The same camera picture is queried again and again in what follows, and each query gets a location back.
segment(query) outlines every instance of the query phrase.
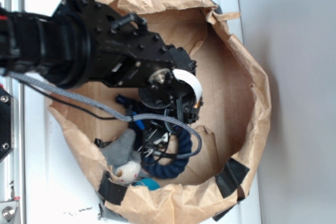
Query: gray cloth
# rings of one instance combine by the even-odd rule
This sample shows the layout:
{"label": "gray cloth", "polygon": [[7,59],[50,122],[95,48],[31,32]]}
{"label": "gray cloth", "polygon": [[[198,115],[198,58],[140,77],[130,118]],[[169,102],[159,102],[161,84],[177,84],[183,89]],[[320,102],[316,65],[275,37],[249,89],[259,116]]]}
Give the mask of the gray cloth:
{"label": "gray cloth", "polygon": [[134,143],[135,131],[127,129],[115,141],[105,148],[100,149],[105,156],[108,165],[113,166],[113,171],[131,160],[141,163],[140,153],[133,149]]}

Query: screw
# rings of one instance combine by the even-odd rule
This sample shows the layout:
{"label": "screw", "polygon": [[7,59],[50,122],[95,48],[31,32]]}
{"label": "screw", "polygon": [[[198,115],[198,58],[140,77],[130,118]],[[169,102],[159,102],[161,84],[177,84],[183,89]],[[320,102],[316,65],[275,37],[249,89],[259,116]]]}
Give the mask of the screw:
{"label": "screw", "polygon": [[115,29],[111,29],[111,30],[110,30],[110,33],[113,34],[113,35],[114,35],[114,34],[117,34],[117,30],[115,30]]}
{"label": "screw", "polygon": [[14,217],[14,209],[12,207],[6,207],[4,208],[4,210],[2,210],[2,216],[6,219],[6,220],[11,220]]}
{"label": "screw", "polygon": [[97,26],[94,30],[98,34],[98,33],[100,33],[103,30],[103,28],[101,26]]}
{"label": "screw", "polygon": [[97,8],[97,9],[100,9],[100,8],[102,7],[100,3],[96,3],[94,6],[95,6],[95,8]]}
{"label": "screw", "polygon": [[160,39],[160,37],[159,37],[159,35],[157,35],[157,34],[153,37],[153,40],[154,40],[154,41],[158,41],[159,39]]}
{"label": "screw", "polygon": [[158,74],[156,77],[155,77],[155,81],[159,84],[164,84],[164,82],[166,81],[166,76],[164,74]]}
{"label": "screw", "polygon": [[7,103],[9,102],[9,97],[7,95],[3,95],[0,100],[3,102],[3,103]]}
{"label": "screw", "polygon": [[3,148],[4,150],[7,150],[7,149],[9,148],[9,144],[8,144],[8,143],[3,144],[3,145],[2,145],[2,148]]}
{"label": "screw", "polygon": [[164,53],[164,52],[167,52],[167,48],[165,46],[163,46],[161,49],[160,49],[160,52]]}
{"label": "screw", "polygon": [[138,48],[142,51],[143,49],[145,49],[145,45],[144,44],[140,44],[140,45],[138,45]]}
{"label": "screw", "polygon": [[83,4],[83,6],[86,6],[86,5],[88,5],[88,1],[87,0],[82,0],[82,4]]}

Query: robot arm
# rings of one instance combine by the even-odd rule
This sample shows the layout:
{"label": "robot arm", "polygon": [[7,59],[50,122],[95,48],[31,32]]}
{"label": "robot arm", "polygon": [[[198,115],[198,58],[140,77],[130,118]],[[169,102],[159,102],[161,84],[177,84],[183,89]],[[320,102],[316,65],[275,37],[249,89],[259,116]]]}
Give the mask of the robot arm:
{"label": "robot arm", "polygon": [[184,123],[202,104],[196,62],[183,48],[166,45],[137,14],[95,0],[62,0],[51,17],[0,8],[0,68],[34,71],[63,89],[88,81],[139,88],[151,111]]}

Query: paper bag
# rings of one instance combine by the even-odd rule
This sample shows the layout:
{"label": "paper bag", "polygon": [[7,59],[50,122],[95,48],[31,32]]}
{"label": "paper bag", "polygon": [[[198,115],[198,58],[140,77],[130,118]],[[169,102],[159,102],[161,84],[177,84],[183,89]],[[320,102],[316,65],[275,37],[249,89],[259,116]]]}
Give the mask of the paper bag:
{"label": "paper bag", "polygon": [[[94,145],[95,138],[115,140],[127,124],[99,121],[62,104],[50,111],[62,127],[80,168],[105,206],[131,223],[199,223],[221,216],[248,196],[270,127],[268,78],[211,0],[97,0],[120,14],[136,12],[164,42],[183,47],[197,61],[204,105],[191,126],[202,136],[201,152],[190,158],[176,179],[158,180],[155,191],[113,182],[111,167]],[[103,102],[119,112],[116,94],[137,98],[135,89],[113,89],[87,83],[74,92]],[[94,113],[108,116],[98,109]]]}

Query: cable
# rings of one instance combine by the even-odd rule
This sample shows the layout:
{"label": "cable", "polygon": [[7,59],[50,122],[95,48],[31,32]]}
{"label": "cable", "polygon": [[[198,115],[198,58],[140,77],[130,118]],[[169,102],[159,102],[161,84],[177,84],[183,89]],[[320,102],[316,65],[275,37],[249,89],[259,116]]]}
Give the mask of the cable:
{"label": "cable", "polygon": [[[5,69],[4,68],[0,68],[0,74],[3,75],[5,73]],[[109,113],[111,116],[116,117],[117,119],[121,120],[121,121],[125,121],[125,122],[132,122],[132,121],[138,121],[138,120],[160,120],[160,121],[165,121],[165,122],[169,122],[169,123],[173,123],[176,124],[184,129],[186,129],[188,132],[190,132],[191,134],[195,135],[197,140],[198,140],[198,147],[197,150],[191,153],[186,153],[186,154],[177,154],[176,158],[177,159],[183,159],[183,158],[188,158],[191,156],[194,156],[196,154],[198,154],[201,151],[202,148],[202,138],[201,136],[191,127],[189,127],[188,125],[184,124],[183,122],[175,119],[175,118],[170,118],[168,116],[164,116],[164,115],[159,115],[159,114],[152,114],[152,113],[145,113],[145,114],[138,114],[138,115],[134,115],[134,116],[127,116],[127,115],[123,115],[119,112],[117,112],[116,110],[108,107],[105,104],[102,104],[100,102],[97,102],[93,99],[90,99],[88,97],[85,97],[83,95],[79,95],[76,93],[72,93],[69,92],[67,90],[58,88],[58,87],[54,87],[51,86],[47,83],[43,83],[39,80],[36,80],[34,78],[31,78],[29,76],[26,76],[24,74],[20,74],[20,73],[15,73],[15,72],[8,72],[8,75],[14,79],[17,79],[21,82],[27,82],[33,86],[37,86],[41,89],[47,90],[49,92],[79,101],[79,102],[83,102],[86,103],[90,106],[93,106],[95,108],[99,108],[102,111],[105,111],[107,113]]]}
{"label": "cable", "polygon": [[182,98],[176,100],[177,119],[183,121]]}
{"label": "cable", "polygon": [[[179,153],[189,153],[191,152],[192,142],[190,140],[190,133],[186,130],[182,130],[178,135],[177,138],[179,140]],[[146,162],[153,162],[154,157],[149,156],[145,158]],[[154,177],[157,178],[176,178],[180,173],[185,170],[186,165],[189,162],[189,158],[185,159],[175,159],[168,165],[161,165],[160,163],[156,162],[155,164],[149,166],[144,165],[143,168],[147,170],[147,172]]]}
{"label": "cable", "polygon": [[[165,116],[169,116],[169,115],[168,115],[168,109],[167,109],[167,108],[164,109],[163,115],[165,115]],[[173,130],[173,128],[169,125],[169,123],[164,122],[164,126],[166,127],[166,129],[168,130],[168,132],[170,132],[170,133],[174,133],[174,130]]]}
{"label": "cable", "polygon": [[38,93],[40,93],[40,94],[42,94],[42,95],[44,95],[44,96],[46,96],[46,97],[52,99],[53,101],[56,101],[56,102],[59,102],[59,103],[68,105],[68,106],[73,107],[73,108],[75,108],[75,109],[77,109],[77,110],[80,110],[80,111],[83,111],[83,112],[85,112],[85,113],[88,113],[89,115],[92,115],[92,116],[94,116],[95,118],[98,118],[98,119],[100,119],[100,120],[116,120],[116,119],[117,119],[117,118],[104,118],[104,117],[101,117],[101,116],[96,115],[96,114],[94,114],[93,112],[91,112],[91,111],[89,111],[89,110],[87,110],[87,109],[81,107],[81,106],[75,105],[75,104],[70,103],[70,102],[63,101],[63,100],[61,100],[61,99],[58,99],[57,97],[53,97],[52,95],[47,94],[46,92],[43,92],[43,91],[41,91],[41,90],[35,88],[34,86],[30,85],[29,83],[26,83],[26,82],[22,82],[22,83],[23,83],[24,85],[27,85],[27,86],[30,87],[31,89],[35,90],[36,92],[38,92]]}
{"label": "cable", "polygon": [[168,137],[168,142],[166,143],[166,147],[164,149],[164,151],[160,151],[161,152],[161,155],[159,156],[158,159],[150,162],[150,163],[147,163],[145,161],[146,157],[144,156],[144,148],[145,148],[145,145],[144,145],[144,142],[145,141],[142,141],[142,148],[141,148],[141,160],[142,160],[142,164],[143,165],[147,165],[147,166],[150,166],[150,165],[155,165],[157,162],[159,162],[162,158],[163,158],[163,155],[162,154],[166,154],[167,150],[168,150],[168,146],[169,146],[169,142],[170,142],[170,138],[171,138],[171,135]]}

